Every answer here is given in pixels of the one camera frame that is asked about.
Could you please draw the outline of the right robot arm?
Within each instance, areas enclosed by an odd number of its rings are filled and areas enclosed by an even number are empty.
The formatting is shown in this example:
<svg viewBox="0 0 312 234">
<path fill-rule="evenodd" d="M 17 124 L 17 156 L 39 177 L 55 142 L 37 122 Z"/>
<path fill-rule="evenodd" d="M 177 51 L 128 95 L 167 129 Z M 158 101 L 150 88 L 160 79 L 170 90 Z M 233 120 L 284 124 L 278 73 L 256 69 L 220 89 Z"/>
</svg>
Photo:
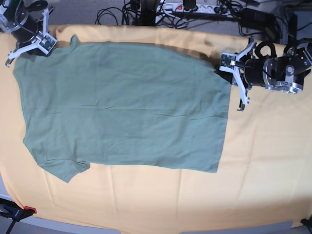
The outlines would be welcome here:
<svg viewBox="0 0 312 234">
<path fill-rule="evenodd" d="M 14 51 L 8 54 L 7 67 L 23 53 L 51 55 L 57 39 L 49 33 L 48 20 L 54 9 L 46 0 L 35 1 L 29 6 L 22 0 L 0 2 L 0 30 L 17 40 Z"/>
</svg>

